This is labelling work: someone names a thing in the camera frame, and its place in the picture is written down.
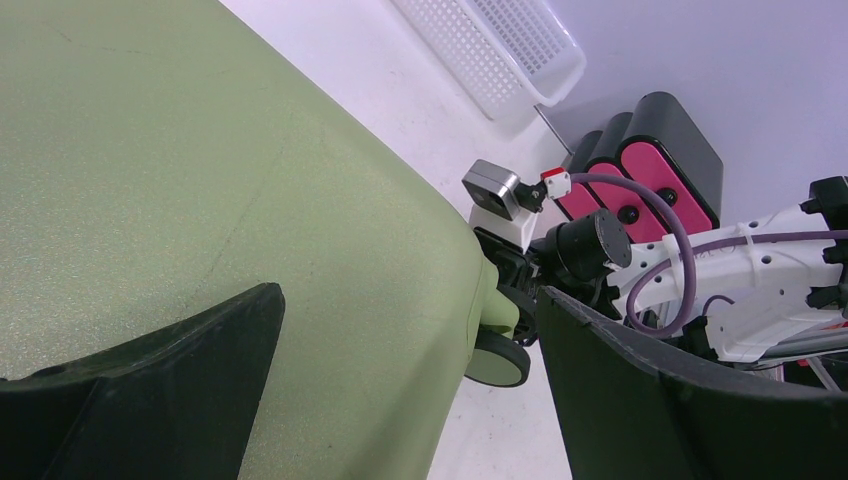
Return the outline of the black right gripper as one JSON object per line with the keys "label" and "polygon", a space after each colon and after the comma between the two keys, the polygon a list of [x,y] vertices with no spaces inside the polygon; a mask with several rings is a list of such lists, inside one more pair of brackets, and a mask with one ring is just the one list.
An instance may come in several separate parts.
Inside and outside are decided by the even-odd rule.
{"label": "black right gripper", "polygon": [[608,276],[629,267],[633,254],[624,226],[608,210],[554,226],[526,251],[482,226],[473,232],[498,271],[498,290],[518,307],[512,334],[518,344],[538,339],[536,297],[543,287],[553,287],[613,320],[623,319],[613,305],[619,289],[609,284]]}

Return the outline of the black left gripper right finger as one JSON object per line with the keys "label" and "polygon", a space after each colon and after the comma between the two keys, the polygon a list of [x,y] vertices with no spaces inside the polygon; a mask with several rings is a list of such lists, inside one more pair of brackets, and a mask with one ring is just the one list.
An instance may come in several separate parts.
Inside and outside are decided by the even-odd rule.
{"label": "black left gripper right finger", "polygon": [[718,365],[546,287],[545,370],[576,479],[843,479],[847,397]]}

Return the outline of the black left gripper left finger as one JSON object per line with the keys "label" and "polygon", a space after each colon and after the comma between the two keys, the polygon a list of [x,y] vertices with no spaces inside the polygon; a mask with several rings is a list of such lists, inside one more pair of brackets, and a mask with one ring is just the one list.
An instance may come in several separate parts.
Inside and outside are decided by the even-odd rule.
{"label": "black left gripper left finger", "polygon": [[5,479],[235,479],[283,324],[262,283],[190,318],[1,383]]}

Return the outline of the green hard-shell suitcase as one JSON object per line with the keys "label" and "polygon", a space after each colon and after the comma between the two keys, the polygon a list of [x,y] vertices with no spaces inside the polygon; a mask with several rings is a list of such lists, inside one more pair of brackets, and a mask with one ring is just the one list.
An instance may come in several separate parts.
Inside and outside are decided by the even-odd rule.
{"label": "green hard-shell suitcase", "polygon": [[235,479],[423,479],[517,309],[425,179],[217,1],[1,5],[1,383],[285,297]]}

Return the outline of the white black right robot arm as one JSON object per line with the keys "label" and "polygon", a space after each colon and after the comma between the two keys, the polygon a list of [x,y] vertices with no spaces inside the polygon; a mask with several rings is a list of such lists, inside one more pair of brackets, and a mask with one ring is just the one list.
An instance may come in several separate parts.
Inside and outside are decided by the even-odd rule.
{"label": "white black right robot arm", "polygon": [[[660,212],[671,231],[632,243],[606,209],[552,228],[530,230],[544,199],[580,184],[631,191]],[[534,185],[511,171],[470,171],[470,225],[497,266],[500,292],[519,311],[509,334],[482,327],[466,377],[523,385],[538,336],[536,294],[544,286],[638,332],[673,340],[698,356],[757,370],[847,349],[847,204],[840,178],[823,181],[803,203],[731,227],[689,234],[678,214],[647,186],[609,174],[544,173]]]}

